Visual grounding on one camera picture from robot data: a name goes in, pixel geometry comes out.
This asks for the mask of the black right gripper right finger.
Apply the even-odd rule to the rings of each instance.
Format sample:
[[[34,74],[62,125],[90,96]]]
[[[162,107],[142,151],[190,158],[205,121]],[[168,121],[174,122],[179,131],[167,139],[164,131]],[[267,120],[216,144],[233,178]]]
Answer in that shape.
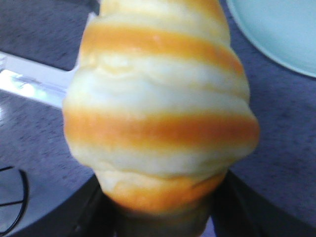
[[[316,229],[287,214],[228,172],[212,196],[217,237],[314,237]]]

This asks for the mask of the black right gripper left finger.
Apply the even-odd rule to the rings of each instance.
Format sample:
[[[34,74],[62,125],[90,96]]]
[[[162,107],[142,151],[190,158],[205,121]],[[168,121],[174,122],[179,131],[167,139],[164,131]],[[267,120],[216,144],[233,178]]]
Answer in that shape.
[[[6,237],[114,237],[115,210],[95,176],[79,189],[42,182],[25,172],[17,184],[6,184],[4,196]]]

